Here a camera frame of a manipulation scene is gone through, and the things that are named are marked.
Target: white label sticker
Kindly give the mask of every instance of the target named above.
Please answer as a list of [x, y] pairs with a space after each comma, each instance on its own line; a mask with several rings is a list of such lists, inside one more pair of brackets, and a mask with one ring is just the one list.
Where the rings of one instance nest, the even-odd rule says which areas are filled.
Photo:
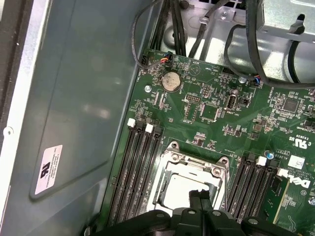
[[35, 195], [54, 186], [61, 150], [63, 146], [47, 148], [41, 161]]
[[305, 159], [302, 157], [291, 155], [288, 166], [301, 170], [303, 168]]

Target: black ram slot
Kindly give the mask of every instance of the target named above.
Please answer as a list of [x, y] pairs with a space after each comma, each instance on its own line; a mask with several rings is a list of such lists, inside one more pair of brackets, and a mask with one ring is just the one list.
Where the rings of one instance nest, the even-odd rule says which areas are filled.
[[237, 216], [235, 216], [238, 223], [241, 223], [244, 218], [249, 216], [249, 212], [254, 202], [254, 198], [258, 192], [259, 185], [262, 180], [264, 171], [265, 171], [265, 167], [262, 167], [259, 165], [255, 166], [255, 170], [250, 180], [250, 187], [248, 191], [246, 192], [246, 197], [242, 203], [241, 211]]
[[129, 215], [130, 215], [130, 211], [132, 210], [131, 206], [133, 205], [134, 201], [136, 200], [135, 194], [137, 192], [137, 188], [138, 188], [138, 185], [140, 182], [139, 176], [141, 176], [141, 173], [143, 172], [143, 169], [145, 168], [144, 164], [145, 164], [146, 156], [147, 156], [148, 151], [150, 149], [150, 142], [152, 139], [151, 137], [152, 137], [152, 135], [150, 133], [147, 133], [147, 132], [145, 133], [143, 141], [142, 141], [141, 149], [139, 152], [139, 156], [138, 156], [137, 166], [134, 166], [134, 169], [132, 170], [133, 177], [132, 177], [132, 182], [129, 185], [129, 191], [128, 191], [130, 194], [130, 197], [128, 198], [128, 201], [127, 201], [126, 212], [124, 214], [123, 221], [130, 219]]
[[232, 200], [233, 200], [233, 197], [235, 196], [235, 192], [237, 190], [237, 186], [240, 183], [242, 172], [244, 171], [244, 168], [245, 168], [245, 158], [242, 157], [240, 165], [239, 165], [239, 167], [237, 169], [235, 178], [233, 180], [233, 183], [232, 183], [229, 195], [228, 195], [228, 199], [227, 199], [227, 209], [228, 210], [230, 209], [230, 207], [232, 205], [232, 202], [233, 202]]
[[150, 177], [152, 175], [153, 166], [156, 160], [156, 156], [158, 154], [158, 147], [161, 141], [161, 135], [162, 135], [162, 130], [160, 127], [157, 127], [153, 135], [153, 146], [152, 146], [151, 155], [148, 162], [147, 171], [144, 174], [144, 184], [141, 186], [140, 200], [138, 201], [138, 204], [136, 206], [136, 215], [139, 215], [141, 213], [141, 209], [143, 207], [143, 202], [146, 197], [147, 189], [150, 189], [150, 186], [149, 186]]
[[125, 178], [123, 178], [122, 182], [121, 182], [122, 196], [121, 196], [121, 199], [119, 201], [119, 207], [118, 207], [118, 211], [117, 211], [117, 215], [116, 215], [114, 224], [118, 224], [118, 223], [123, 222], [124, 214], [126, 212], [126, 202], [127, 202], [128, 196], [129, 196], [129, 186], [133, 183], [133, 181], [132, 181], [132, 177], [134, 174], [133, 170], [136, 166], [137, 157], [138, 157], [139, 151], [140, 151], [142, 144], [143, 144], [142, 143], [142, 139], [144, 136], [143, 123], [142, 122], [137, 123], [136, 129], [137, 129], [136, 132], [138, 134], [138, 138], [137, 138], [135, 145], [133, 146], [133, 148], [130, 152], [131, 156], [129, 157], [129, 165], [125, 169], [125, 172], [123, 175]]
[[128, 211], [126, 213], [126, 219], [131, 219], [136, 216], [136, 206], [139, 202], [139, 195], [141, 193], [141, 186], [144, 182], [144, 174], [147, 170], [146, 160], [150, 155], [150, 147], [153, 142], [153, 136], [150, 135], [146, 142], [145, 152], [141, 155], [141, 159], [139, 162], [139, 169], [137, 171], [137, 175], [135, 178], [135, 187], [133, 189], [133, 193], [131, 196], [131, 200], [129, 202]]
[[130, 127], [130, 133], [127, 140], [127, 144], [125, 147], [120, 171], [118, 174], [118, 178], [116, 179], [116, 189], [113, 194], [111, 209], [109, 213], [108, 226], [113, 226], [116, 221], [116, 216], [118, 213], [118, 208], [120, 204], [120, 200], [123, 193], [123, 183], [126, 181], [126, 171], [128, 171], [128, 166], [130, 163], [130, 155], [132, 150], [134, 149], [135, 144], [137, 143], [139, 137], [139, 132], [136, 127]]
[[250, 210], [250, 216], [258, 216], [259, 210], [261, 208], [261, 204], [263, 203], [267, 189], [270, 186], [270, 181], [275, 175], [276, 169], [273, 168], [267, 168], [267, 170], [264, 172], [262, 181], [260, 182], [258, 193], [256, 194], [256, 197], [254, 199], [253, 205]]
[[231, 208], [229, 212], [236, 217], [241, 209], [244, 196], [248, 190], [248, 187], [250, 185], [250, 179], [252, 176], [252, 173], [255, 168], [255, 163], [252, 161], [247, 160], [245, 163], [244, 171], [241, 175], [241, 179], [239, 182], [239, 185], [237, 187], [237, 191], [235, 196], [233, 197], [233, 203], [231, 204]]

